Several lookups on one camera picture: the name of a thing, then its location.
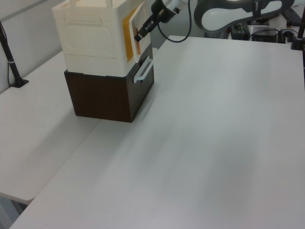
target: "orange label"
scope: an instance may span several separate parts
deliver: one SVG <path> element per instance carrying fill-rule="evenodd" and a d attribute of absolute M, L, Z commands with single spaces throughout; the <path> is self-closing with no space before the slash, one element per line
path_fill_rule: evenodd
<path fill-rule="evenodd" d="M 127 15 L 127 17 L 123 19 L 123 31 L 124 31 L 127 62 L 130 61 L 133 57 L 132 40 L 129 32 L 129 19 L 132 17 L 136 9 L 137 8 L 135 8 L 130 14 Z"/>

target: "black cable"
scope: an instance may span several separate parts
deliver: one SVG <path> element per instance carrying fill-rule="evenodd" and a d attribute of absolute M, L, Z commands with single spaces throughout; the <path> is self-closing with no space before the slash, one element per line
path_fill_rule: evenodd
<path fill-rule="evenodd" d="M 8 63 L 8 84 L 10 87 L 10 64 Z"/>
<path fill-rule="evenodd" d="M 188 1 L 187 1 L 187 6 L 188 6 L 188 10 L 189 10 L 189 17 L 190 17 L 190 28 L 189 28 L 189 31 L 188 31 L 186 37 L 184 37 L 184 38 L 183 38 L 182 40 L 180 40 L 180 41 L 174 41 L 174 40 L 168 38 L 168 37 L 162 32 L 162 30 L 161 30 L 161 28 L 160 28 L 160 25 L 159 25 L 159 22 L 160 22 L 160 14 L 158 14 L 158 16 L 157 16 L 157 26 L 158 26 L 158 29 L 159 29 L 160 33 L 162 34 L 162 36 L 163 36 L 165 39 L 169 40 L 170 42 L 181 43 L 181 42 L 185 41 L 185 40 L 189 37 L 189 35 L 190 35 L 190 33 L 191 33 L 191 30 L 192 30 L 192 13 L 191 13 L 191 5 L 190 5 L 190 2 L 191 2 L 191 0 L 188 0 Z"/>
<path fill-rule="evenodd" d="M 252 33 L 252 34 L 250 35 L 250 37 L 252 37 L 253 35 L 256 35 L 256 34 L 258 34 L 258 33 L 266 32 L 266 31 L 277 31 L 277 33 L 279 33 L 279 30 L 277 30 L 277 29 L 267 29 L 267 30 L 256 31 L 256 32 Z"/>
<path fill-rule="evenodd" d="M 293 31 L 293 32 L 296 32 L 296 34 L 298 34 L 298 32 L 297 32 L 297 31 L 292 30 L 292 29 L 283 29 L 283 30 L 282 30 L 282 32 L 286 32 L 286 31 Z"/>

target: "ventilation grille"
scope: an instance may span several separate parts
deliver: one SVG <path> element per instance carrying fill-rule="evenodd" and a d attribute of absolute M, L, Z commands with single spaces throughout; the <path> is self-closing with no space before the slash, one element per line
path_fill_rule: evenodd
<path fill-rule="evenodd" d="M 111 34 L 105 27 L 68 25 L 65 33 L 68 45 L 73 48 L 94 50 L 112 48 Z"/>

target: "electronic device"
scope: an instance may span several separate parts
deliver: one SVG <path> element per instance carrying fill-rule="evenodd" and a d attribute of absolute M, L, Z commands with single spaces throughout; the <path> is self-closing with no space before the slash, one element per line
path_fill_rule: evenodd
<path fill-rule="evenodd" d="M 253 28 L 253 42 L 271 42 L 276 43 L 277 31 L 275 28 L 256 26 Z"/>
<path fill-rule="evenodd" d="M 248 41 L 250 39 L 250 31 L 246 22 L 230 26 L 230 33 L 232 40 Z"/>

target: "white plastic container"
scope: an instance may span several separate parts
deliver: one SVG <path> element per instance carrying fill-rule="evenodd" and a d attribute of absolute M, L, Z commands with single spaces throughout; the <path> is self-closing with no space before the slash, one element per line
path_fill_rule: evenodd
<path fill-rule="evenodd" d="M 138 56 L 130 18 L 143 0 L 66 0 L 55 6 L 61 46 L 69 72 L 125 77 Z M 149 17 L 141 10 L 140 24 Z M 141 41 L 141 50 L 150 44 L 149 35 Z"/>

